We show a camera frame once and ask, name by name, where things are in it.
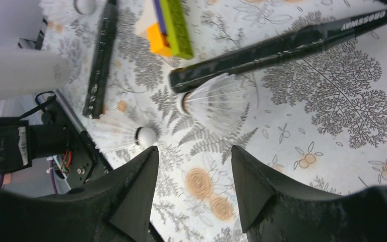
white cylinder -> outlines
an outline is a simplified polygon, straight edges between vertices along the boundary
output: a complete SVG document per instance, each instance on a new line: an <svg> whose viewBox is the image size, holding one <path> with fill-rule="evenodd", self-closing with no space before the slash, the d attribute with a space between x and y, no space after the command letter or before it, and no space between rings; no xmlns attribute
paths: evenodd
<svg viewBox="0 0 387 242"><path fill-rule="evenodd" d="M184 107L184 97L188 95L188 92L178 93L176 98L176 107L182 114L190 115Z"/></svg>
<svg viewBox="0 0 387 242"><path fill-rule="evenodd" d="M140 129L137 139L140 146L148 148L157 141L156 132L151 128L143 127Z"/></svg>
<svg viewBox="0 0 387 242"><path fill-rule="evenodd" d="M76 8L81 14L91 15L96 10L95 0L75 0Z"/></svg>
<svg viewBox="0 0 387 242"><path fill-rule="evenodd" d="M0 48L0 100L64 87L71 70L56 53Z"/></svg>

red wire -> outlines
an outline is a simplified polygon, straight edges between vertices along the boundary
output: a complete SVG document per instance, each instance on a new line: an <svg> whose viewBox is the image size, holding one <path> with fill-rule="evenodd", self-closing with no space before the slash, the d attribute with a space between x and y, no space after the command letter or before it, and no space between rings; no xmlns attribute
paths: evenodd
<svg viewBox="0 0 387 242"><path fill-rule="evenodd" d="M67 158L68 154L69 154L69 151L66 151L66 154L64 155L63 161L61 161L60 172L62 172L62 173L64 173L64 174L69 174L68 171L63 171L63 168L65 167L65 164L64 164L64 163L65 163L65 161L66 161L66 158Z"/></svg>
<svg viewBox="0 0 387 242"><path fill-rule="evenodd" d="M66 168L67 168L67 169L69 169L69 165L71 164L71 162L72 162L72 151L69 152L69 161L68 161L68 163L66 164Z"/></svg>

purple lego brick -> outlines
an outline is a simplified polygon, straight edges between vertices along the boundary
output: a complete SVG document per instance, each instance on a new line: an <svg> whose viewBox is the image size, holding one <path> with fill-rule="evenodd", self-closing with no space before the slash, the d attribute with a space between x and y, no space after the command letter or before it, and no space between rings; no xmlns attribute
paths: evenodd
<svg viewBox="0 0 387 242"><path fill-rule="evenodd" d="M167 28L165 28L164 15L162 14L161 4L159 0L154 0L155 12L158 17L158 25L161 33L167 35Z"/></svg>

screw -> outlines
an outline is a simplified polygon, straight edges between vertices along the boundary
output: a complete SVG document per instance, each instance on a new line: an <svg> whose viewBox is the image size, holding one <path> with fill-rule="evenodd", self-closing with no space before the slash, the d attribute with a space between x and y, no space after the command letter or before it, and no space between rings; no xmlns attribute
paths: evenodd
<svg viewBox="0 0 387 242"><path fill-rule="evenodd" d="M81 175L81 174L84 174L85 173L85 169L83 167L79 167L76 172Z"/></svg>

floral tablecloth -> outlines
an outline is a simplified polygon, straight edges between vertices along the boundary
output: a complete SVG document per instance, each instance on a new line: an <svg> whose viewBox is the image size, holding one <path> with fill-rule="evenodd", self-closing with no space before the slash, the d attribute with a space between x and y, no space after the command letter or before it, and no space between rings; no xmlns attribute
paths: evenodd
<svg viewBox="0 0 387 242"><path fill-rule="evenodd" d="M105 110L136 120L142 112L160 133L159 174L151 221L166 241L245 241L230 165L237 144L261 162L312 187L346 195L387 185L387 26L325 53L245 73L251 93L238 129L220 141L175 107L173 68L275 37L307 24L386 8L372 0L181 0L195 58L149 52L134 35L143 1L120 1L118 35ZM81 116L99 11L67 26L50 23L44 49L72 68L62 90ZM106 154L117 168L141 150Z"/></svg>

